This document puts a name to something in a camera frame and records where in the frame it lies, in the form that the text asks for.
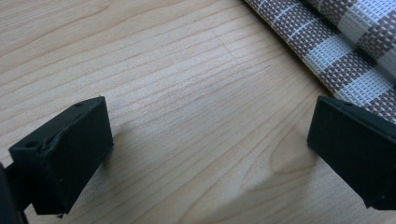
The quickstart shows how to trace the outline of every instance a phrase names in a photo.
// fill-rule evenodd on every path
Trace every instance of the black plastic piece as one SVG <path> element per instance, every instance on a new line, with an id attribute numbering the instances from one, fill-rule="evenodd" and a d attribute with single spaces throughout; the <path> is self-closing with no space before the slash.
<path id="1" fill-rule="evenodd" d="M 353 104 L 319 96 L 308 145 L 367 207 L 396 209 L 396 125 Z"/>
<path id="2" fill-rule="evenodd" d="M 105 97 L 70 106 L 9 149 L 12 206 L 23 211 L 32 203 L 39 215 L 69 213 L 111 148 Z"/>
<path id="3" fill-rule="evenodd" d="M 7 172 L 0 163 L 0 223 L 25 224 L 23 210 L 15 204 L 14 195 L 8 183 Z"/>

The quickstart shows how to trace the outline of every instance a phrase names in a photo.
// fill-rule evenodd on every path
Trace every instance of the light wooden surface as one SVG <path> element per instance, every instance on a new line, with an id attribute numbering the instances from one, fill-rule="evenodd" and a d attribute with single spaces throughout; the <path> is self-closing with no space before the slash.
<path id="1" fill-rule="evenodd" d="M 306 146 L 325 91 L 240 0 L 0 2 L 0 148 L 107 99 L 115 147 L 63 219 L 385 223 Z"/>

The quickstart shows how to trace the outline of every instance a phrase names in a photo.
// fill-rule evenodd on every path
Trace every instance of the table surface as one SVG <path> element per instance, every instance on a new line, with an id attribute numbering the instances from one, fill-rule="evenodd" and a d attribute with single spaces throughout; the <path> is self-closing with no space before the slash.
<path id="1" fill-rule="evenodd" d="M 396 221 L 307 148 L 327 93 L 241 0 L 6 0 L 0 41 L 4 165 L 13 143 L 98 95 L 114 136 L 70 214 L 30 206 L 30 223 Z"/>

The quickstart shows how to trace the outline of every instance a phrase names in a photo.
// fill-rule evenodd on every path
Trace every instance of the beige and white fabric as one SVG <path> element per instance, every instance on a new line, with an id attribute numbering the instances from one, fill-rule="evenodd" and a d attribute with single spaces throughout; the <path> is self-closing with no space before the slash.
<path id="1" fill-rule="evenodd" d="M 321 15 L 396 77 L 395 0 L 308 0 Z"/>
<path id="2" fill-rule="evenodd" d="M 389 72 L 331 22 L 297 0 L 246 1 L 336 98 L 396 123 L 396 88 Z"/>

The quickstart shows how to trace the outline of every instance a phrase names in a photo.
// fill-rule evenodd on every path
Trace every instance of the woven placemat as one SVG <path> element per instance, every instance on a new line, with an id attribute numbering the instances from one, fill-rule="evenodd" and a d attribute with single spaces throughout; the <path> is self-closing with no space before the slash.
<path id="1" fill-rule="evenodd" d="M 395 0 L 307 0 L 321 15 L 396 77 Z"/>
<path id="2" fill-rule="evenodd" d="M 297 0 L 246 0 L 338 98 L 396 123 L 390 74 L 316 10 Z"/>

